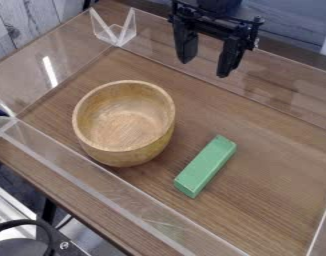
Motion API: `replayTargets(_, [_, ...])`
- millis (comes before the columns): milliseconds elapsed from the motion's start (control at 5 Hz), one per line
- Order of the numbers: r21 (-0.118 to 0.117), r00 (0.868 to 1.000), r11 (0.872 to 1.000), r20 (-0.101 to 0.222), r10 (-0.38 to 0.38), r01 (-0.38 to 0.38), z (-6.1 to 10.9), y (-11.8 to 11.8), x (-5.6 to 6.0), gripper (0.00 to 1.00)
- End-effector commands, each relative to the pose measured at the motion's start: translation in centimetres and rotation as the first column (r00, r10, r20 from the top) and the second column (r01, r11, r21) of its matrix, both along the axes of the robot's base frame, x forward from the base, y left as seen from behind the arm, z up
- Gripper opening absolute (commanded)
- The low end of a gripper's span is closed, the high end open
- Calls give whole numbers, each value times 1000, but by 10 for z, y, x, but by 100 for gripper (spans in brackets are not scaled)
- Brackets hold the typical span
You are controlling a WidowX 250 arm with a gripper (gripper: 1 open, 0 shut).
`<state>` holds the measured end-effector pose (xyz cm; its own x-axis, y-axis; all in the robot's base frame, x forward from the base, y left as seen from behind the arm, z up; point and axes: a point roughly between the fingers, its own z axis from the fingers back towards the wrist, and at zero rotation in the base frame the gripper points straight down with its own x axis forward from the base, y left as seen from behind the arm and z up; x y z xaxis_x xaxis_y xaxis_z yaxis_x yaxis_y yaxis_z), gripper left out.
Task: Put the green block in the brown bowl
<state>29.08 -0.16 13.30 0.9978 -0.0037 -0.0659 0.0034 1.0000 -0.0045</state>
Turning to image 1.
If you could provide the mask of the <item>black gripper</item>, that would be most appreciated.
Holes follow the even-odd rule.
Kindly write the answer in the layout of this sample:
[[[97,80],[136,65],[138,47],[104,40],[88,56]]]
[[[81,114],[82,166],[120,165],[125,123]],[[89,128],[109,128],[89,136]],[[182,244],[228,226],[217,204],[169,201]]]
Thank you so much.
[[[197,34],[221,41],[216,75],[225,78],[239,66],[245,49],[257,47],[259,15],[237,14],[241,0],[172,0],[168,22],[172,24],[177,59],[186,64],[197,53]]]

